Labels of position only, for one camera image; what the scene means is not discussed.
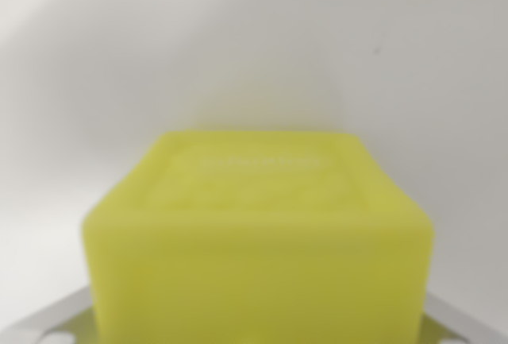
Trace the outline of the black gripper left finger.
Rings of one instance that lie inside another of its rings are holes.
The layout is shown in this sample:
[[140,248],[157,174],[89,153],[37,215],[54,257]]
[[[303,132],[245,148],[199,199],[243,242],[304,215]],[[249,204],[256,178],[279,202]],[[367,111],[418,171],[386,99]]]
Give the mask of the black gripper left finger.
[[1,343],[99,343],[89,287],[1,330]]

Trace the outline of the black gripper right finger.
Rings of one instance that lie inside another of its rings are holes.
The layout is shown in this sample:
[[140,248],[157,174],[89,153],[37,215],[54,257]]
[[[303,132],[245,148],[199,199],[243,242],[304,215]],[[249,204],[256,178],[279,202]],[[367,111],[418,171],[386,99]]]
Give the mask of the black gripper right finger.
[[507,334],[428,292],[425,314],[463,343],[507,343]]

